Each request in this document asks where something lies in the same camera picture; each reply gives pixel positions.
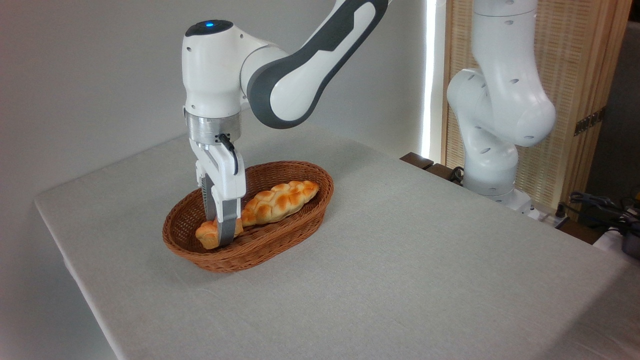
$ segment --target bamboo blind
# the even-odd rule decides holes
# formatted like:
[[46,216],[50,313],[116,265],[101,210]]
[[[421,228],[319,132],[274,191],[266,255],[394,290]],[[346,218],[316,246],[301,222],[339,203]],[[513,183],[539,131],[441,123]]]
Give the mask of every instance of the bamboo blind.
[[[471,54],[472,0],[447,9],[448,75],[477,67]],[[519,147],[516,187],[535,202],[555,207],[584,191],[600,124],[574,136],[576,123],[605,106],[631,0],[539,0],[535,54],[542,85],[556,106],[553,132],[535,147]],[[443,159],[464,165],[458,121],[451,108],[443,123]]]

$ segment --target brown woven basket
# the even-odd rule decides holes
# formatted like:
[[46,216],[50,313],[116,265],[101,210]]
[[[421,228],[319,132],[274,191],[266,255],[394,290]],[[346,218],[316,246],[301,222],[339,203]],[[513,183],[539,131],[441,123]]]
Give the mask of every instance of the brown woven basket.
[[333,195],[333,179],[321,167],[304,161],[276,161],[246,169],[243,208],[255,194],[292,180],[315,181],[320,190],[299,212],[273,224],[245,227],[229,246],[212,250],[202,247],[195,237],[196,229],[206,221],[202,192],[197,189],[167,215],[164,243],[176,255],[212,272],[236,272],[259,265],[299,244],[320,227]]

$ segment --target table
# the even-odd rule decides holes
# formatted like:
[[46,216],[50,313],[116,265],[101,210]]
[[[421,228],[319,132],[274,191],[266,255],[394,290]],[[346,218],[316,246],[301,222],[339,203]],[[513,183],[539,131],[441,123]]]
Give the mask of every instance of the table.
[[36,205],[120,359],[624,359],[640,356],[640,271],[312,124],[243,119],[247,166],[305,160],[324,224],[242,272],[172,254],[196,188],[186,137],[49,190]]

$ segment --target white wall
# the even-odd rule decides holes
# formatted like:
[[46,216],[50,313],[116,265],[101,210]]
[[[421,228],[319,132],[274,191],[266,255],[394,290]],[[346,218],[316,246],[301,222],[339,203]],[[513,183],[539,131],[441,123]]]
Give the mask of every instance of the white wall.
[[[294,51],[333,0],[0,1],[0,358],[112,359],[33,197],[186,132],[180,43],[228,19]],[[423,0],[394,1],[309,121],[418,151]]]

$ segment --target bread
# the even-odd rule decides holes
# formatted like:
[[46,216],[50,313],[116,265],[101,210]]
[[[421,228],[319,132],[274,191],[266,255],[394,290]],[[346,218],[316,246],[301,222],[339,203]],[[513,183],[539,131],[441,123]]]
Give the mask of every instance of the bread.
[[[306,203],[316,196],[320,186],[313,181],[291,181],[280,184],[271,190],[259,192],[242,210],[241,218],[236,219],[234,237],[244,231],[244,227],[278,222],[297,213]],[[205,249],[220,246],[218,241],[218,222],[206,221],[196,230],[196,238]]]
[[277,222],[297,213],[313,199],[320,186],[313,181],[291,181],[259,192],[242,211],[243,226]]
[[[242,220],[236,219],[236,230],[234,231],[234,237],[238,236],[244,229],[242,227]],[[202,225],[196,230],[196,238],[200,240],[202,246],[205,249],[211,250],[220,246],[220,242],[218,241],[218,221],[217,219],[213,219],[213,221],[203,222]]]

